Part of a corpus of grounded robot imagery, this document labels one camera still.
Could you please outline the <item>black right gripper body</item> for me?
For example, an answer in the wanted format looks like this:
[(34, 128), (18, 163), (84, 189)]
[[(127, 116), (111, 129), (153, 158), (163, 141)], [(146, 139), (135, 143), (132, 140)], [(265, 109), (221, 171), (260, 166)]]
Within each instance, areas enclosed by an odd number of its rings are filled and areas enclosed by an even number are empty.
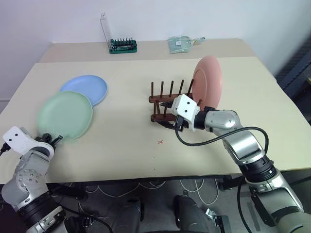
[(189, 123), (183, 117), (177, 116), (175, 119), (174, 130), (176, 132), (182, 132), (184, 128), (188, 129)]

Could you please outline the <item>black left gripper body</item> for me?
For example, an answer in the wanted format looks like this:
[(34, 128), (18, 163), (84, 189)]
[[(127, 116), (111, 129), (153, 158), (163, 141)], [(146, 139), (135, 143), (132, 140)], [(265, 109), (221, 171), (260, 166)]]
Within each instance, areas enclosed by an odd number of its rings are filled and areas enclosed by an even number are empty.
[(38, 141), (38, 142), (47, 143), (47, 144), (49, 144), (50, 146), (52, 145), (52, 140), (42, 140), (42, 136), (37, 136), (37, 137), (35, 138), (35, 140)]

